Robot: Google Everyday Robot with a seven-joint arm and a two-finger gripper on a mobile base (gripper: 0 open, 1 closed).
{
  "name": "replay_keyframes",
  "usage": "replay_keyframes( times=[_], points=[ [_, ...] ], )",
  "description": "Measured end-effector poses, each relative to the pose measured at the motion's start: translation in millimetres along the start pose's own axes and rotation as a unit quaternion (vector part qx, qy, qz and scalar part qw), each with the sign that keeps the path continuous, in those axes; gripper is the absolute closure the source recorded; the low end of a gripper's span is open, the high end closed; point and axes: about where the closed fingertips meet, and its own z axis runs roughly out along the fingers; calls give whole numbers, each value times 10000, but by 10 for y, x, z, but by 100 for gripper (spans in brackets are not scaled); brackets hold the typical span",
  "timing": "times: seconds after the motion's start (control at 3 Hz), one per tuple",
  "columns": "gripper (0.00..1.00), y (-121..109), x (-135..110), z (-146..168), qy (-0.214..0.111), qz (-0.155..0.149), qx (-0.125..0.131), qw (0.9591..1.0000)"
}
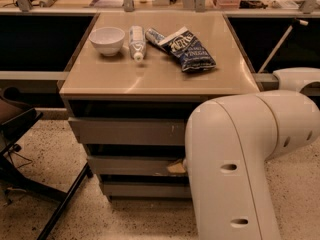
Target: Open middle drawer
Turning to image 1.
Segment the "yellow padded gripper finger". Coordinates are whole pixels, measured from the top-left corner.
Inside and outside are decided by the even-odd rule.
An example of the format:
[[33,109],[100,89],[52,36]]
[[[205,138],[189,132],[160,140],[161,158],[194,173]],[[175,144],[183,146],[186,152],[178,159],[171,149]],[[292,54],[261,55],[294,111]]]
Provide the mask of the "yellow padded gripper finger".
[[185,174],[187,172],[184,159],[178,159],[167,166],[171,174]]

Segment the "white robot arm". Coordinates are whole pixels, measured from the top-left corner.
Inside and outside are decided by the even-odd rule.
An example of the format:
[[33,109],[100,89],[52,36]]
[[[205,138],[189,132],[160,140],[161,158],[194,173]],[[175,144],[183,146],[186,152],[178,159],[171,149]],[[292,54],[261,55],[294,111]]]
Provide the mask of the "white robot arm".
[[314,142],[320,111],[288,90],[225,96],[199,105],[185,130],[187,173],[199,240],[282,240],[265,161]]

